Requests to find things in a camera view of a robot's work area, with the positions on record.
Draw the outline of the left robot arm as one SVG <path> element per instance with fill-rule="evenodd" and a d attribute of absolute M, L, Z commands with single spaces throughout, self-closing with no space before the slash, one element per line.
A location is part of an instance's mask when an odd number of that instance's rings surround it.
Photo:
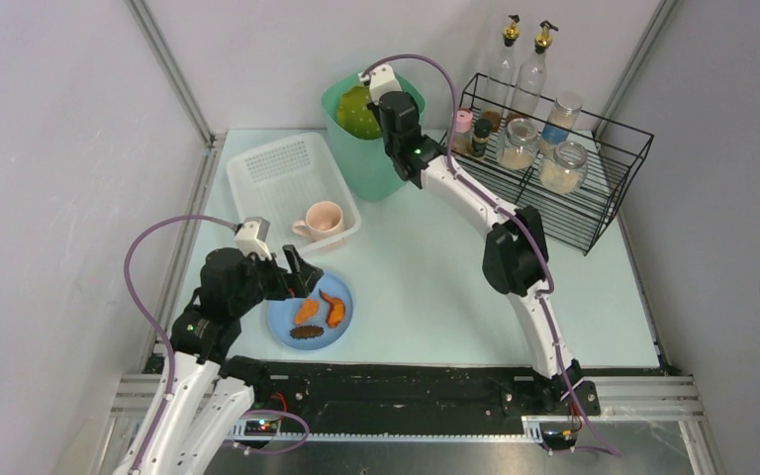
<path fill-rule="evenodd" d="M 211 251 L 200 284 L 176 319 L 160 387 L 118 474 L 201 474 L 241 416 L 271 393 L 265 363 L 230 357 L 243 316 L 266 301 L 311 295 L 324 275 L 292 244 L 273 254 Z"/>

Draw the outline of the small black-lid spice jar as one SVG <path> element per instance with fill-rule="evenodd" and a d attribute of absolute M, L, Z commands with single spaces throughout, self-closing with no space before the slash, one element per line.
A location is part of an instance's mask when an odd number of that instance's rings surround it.
<path fill-rule="evenodd" d="M 480 118 L 475 121 L 469 146 L 469 152 L 473 158 L 485 156 L 491 132 L 492 123 L 488 119 Z"/>

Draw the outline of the green scalloped plate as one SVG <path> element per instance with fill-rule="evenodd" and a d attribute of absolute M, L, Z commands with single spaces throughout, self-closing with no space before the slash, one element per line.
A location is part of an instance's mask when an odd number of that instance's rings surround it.
<path fill-rule="evenodd" d="M 365 141 L 382 138 L 377 119 L 368 109 L 371 102 L 369 89 L 356 85 L 344 92 L 336 108 L 335 117 L 338 125 L 351 136 Z"/>

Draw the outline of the glass oil bottle gold spout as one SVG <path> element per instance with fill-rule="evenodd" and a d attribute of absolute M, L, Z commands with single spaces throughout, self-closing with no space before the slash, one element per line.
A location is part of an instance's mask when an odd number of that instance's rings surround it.
<path fill-rule="evenodd" d="M 508 18 L 510 22 L 503 28 L 500 47 L 488 61 L 487 80 L 480 95 L 482 99 L 480 117 L 489 122 L 491 134 L 495 134 L 502 124 L 516 69 L 514 44 L 521 32 L 521 16 L 512 14 Z"/>

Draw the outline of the white plastic perforated basket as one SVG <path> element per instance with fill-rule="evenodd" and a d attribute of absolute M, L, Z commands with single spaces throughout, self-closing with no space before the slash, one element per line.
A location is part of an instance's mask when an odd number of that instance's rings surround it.
<path fill-rule="evenodd" d="M 356 203 L 325 138 L 305 132 L 259 145 L 230 158 L 226 173 L 237 213 L 268 221 L 267 244 L 293 244 L 306 254 L 337 246 L 362 224 Z M 341 208 L 343 230 L 315 240 L 293 231 L 310 208 L 330 201 Z"/>

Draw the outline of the pink-lid spice shaker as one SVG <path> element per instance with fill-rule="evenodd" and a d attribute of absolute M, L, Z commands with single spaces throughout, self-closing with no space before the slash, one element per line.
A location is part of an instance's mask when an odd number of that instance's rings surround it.
<path fill-rule="evenodd" d="M 451 150 L 454 155 L 468 154 L 471 145 L 473 113 L 469 109 L 459 109 L 455 114 Z"/>

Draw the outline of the clear bottle blue label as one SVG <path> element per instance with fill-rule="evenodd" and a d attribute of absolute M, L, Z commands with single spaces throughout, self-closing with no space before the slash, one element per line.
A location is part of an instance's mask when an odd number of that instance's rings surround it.
<path fill-rule="evenodd" d="M 551 154 L 567 140 L 583 109 L 583 98 L 577 93 L 563 91 L 553 101 L 552 108 L 541 132 L 540 151 Z"/>

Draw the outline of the pink ceramic mug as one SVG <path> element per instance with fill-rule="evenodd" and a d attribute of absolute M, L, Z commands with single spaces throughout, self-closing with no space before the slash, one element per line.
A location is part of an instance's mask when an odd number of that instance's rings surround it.
<path fill-rule="evenodd" d="M 331 238 L 344 230 L 343 211 L 332 201 L 312 205 L 303 220 L 293 223 L 292 232 L 300 237 L 319 241 Z"/>

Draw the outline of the glass jar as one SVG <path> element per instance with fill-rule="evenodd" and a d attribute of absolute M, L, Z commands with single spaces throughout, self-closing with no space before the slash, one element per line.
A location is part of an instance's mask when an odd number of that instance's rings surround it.
<path fill-rule="evenodd" d="M 528 118 L 517 117 L 507 122 L 501 135 L 497 161 L 512 170 L 531 167 L 539 152 L 539 132 Z"/>
<path fill-rule="evenodd" d="M 557 194 L 577 191 L 588 173 L 587 150 L 579 143 L 559 143 L 542 161 L 539 180 L 542 186 Z"/>

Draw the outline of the green plastic waste bin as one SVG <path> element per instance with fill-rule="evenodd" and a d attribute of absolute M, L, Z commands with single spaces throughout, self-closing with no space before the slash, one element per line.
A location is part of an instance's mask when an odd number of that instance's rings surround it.
<path fill-rule="evenodd" d="M 379 202 L 401 189 L 404 181 L 386 155 L 382 138 L 373 141 L 357 139 L 336 122 L 340 96 L 356 85 L 363 84 L 355 73 L 345 75 L 323 93 L 321 105 L 332 154 L 346 184 L 361 200 Z"/>

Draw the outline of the blue round plate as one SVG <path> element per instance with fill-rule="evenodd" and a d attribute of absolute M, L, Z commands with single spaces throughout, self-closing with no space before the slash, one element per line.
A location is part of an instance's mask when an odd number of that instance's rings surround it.
<path fill-rule="evenodd" d="M 329 305 L 320 297 L 321 291 L 341 298 L 346 305 L 346 317 L 336 329 L 331 330 L 326 324 Z M 295 327 L 293 325 L 294 315 L 303 300 L 307 298 L 316 299 L 320 302 L 321 306 L 319 312 L 303 326 L 320 326 L 325 329 L 325 333 L 320 337 L 312 339 L 293 339 L 290 337 L 289 331 Z M 267 323 L 272 336 L 284 345 L 302 351 L 319 350 L 338 341 L 347 332 L 352 321 L 354 302 L 348 286 L 339 276 L 333 273 L 326 273 L 318 282 L 314 292 L 307 298 L 270 302 L 266 310 Z"/>

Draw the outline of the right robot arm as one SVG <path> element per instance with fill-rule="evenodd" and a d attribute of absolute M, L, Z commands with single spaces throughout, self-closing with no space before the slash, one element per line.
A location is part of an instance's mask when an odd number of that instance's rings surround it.
<path fill-rule="evenodd" d="M 583 371 L 551 307 L 554 279 L 540 213 L 532 206 L 508 210 L 460 167 L 450 149 L 423 134 L 420 110 L 409 93 L 373 94 L 367 107 L 380 125 L 398 175 L 441 198 L 483 238 L 483 274 L 517 314 L 532 355 L 539 403 L 548 410 L 564 405 L 584 415 L 577 393 Z"/>

